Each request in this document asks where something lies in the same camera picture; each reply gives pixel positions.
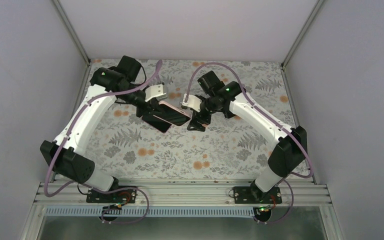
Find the pink-edged black smartphone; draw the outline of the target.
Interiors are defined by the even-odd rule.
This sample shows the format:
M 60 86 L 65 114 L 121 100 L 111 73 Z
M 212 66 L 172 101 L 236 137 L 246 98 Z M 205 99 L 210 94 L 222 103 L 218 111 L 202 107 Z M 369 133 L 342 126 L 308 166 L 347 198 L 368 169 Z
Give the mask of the pink-edged black smartphone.
M 180 127 L 191 120 L 188 113 L 165 101 L 160 101 L 158 103 L 158 109 L 159 113 L 157 113 L 156 116 L 175 126 Z

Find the purple smartphone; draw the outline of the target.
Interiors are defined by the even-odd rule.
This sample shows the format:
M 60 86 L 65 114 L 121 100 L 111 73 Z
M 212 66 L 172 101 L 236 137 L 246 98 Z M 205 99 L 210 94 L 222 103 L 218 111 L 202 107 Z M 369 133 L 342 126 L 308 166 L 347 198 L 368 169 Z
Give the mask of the purple smartphone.
M 156 130 L 160 131 L 161 133 L 166 133 L 172 126 L 172 124 L 170 122 L 167 122 L 157 116 L 154 116 L 154 115 L 144 115 L 141 117 L 141 119 L 149 124 L 150 126 L 152 126 L 153 128 L 155 128 Z

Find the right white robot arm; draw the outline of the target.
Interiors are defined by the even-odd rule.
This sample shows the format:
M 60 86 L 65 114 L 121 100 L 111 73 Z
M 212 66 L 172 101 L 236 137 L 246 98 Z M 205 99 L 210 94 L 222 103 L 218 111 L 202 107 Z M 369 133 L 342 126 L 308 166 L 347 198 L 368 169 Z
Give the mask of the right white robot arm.
M 252 200 L 258 204 L 264 203 L 269 199 L 272 188 L 307 159 L 306 130 L 275 118 L 247 93 L 239 81 L 225 84 L 210 71 L 197 82 L 208 96 L 184 94 L 181 107 L 192 110 L 192 118 L 187 126 L 189 131 L 205 131 L 211 123 L 212 114 L 223 113 L 227 119 L 240 117 L 271 144 L 268 166 L 250 184 Z

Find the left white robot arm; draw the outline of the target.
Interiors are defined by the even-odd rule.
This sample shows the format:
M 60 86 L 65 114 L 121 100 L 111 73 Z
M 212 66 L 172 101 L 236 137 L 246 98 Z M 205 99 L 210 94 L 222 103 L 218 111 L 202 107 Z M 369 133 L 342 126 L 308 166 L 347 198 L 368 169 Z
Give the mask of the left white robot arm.
M 96 163 L 86 157 L 89 139 L 106 111 L 117 99 L 135 106 L 142 113 L 150 113 L 163 94 L 162 85 L 150 86 L 159 77 L 163 61 L 158 60 L 154 73 L 141 85 L 134 84 L 142 67 L 136 59 L 123 56 L 117 66 L 97 69 L 90 79 L 84 99 L 68 124 L 53 141 L 43 141 L 40 146 L 48 170 L 44 182 L 44 194 L 53 197 L 61 189 L 48 190 L 52 173 L 82 184 L 99 193 L 104 201 L 111 203 L 119 197 L 116 178 L 100 170 Z

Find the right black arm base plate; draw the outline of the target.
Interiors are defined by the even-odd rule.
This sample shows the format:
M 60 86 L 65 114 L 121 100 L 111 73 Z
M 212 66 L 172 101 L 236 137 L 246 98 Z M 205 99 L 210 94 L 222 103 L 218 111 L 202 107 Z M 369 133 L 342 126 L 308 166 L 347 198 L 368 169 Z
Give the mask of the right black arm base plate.
M 251 186 L 235 186 L 232 190 L 236 204 L 281 204 L 283 202 L 280 188 L 277 186 L 272 187 L 268 192 Z

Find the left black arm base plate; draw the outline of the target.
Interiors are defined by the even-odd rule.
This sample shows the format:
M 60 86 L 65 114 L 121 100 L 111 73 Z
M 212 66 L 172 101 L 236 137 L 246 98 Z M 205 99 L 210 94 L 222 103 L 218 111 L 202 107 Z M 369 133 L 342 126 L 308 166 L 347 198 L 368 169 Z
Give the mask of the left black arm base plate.
M 95 190 L 88 190 L 84 195 L 87 203 L 101 204 L 134 204 L 136 201 L 137 190 L 132 186 L 119 186 L 122 189 L 114 193 L 103 194 Z

